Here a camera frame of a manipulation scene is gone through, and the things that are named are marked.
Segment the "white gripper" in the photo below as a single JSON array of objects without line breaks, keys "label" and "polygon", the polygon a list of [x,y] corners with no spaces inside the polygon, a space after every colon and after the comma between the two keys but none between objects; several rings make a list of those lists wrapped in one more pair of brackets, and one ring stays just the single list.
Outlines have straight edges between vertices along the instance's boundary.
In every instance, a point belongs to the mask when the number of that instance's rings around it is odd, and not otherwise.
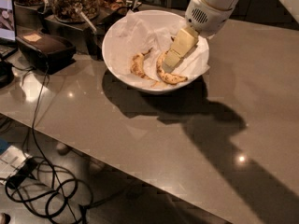
[{"label": "white gripper", "polygon": [[198,34],[209,37],[216,34],[226,23],[232,10],[219,10],[204,0],[191,0],[186,12],[187,24],[181,28],[163,61],[163,70],[171,73],[184,59],[185,55],[197,44]]}]

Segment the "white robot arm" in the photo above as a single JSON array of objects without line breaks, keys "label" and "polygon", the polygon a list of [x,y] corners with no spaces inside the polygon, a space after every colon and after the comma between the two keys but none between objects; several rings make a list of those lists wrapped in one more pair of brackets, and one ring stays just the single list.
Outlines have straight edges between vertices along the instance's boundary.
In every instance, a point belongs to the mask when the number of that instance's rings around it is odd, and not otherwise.
[{"label": "white robot arm", "polygon": [[239,0],[191,0],[185,12],[186,25],[180,29],[167,52],[162,68],[171,73],[197,44],[198,37],[216,34],[229,19]]}]

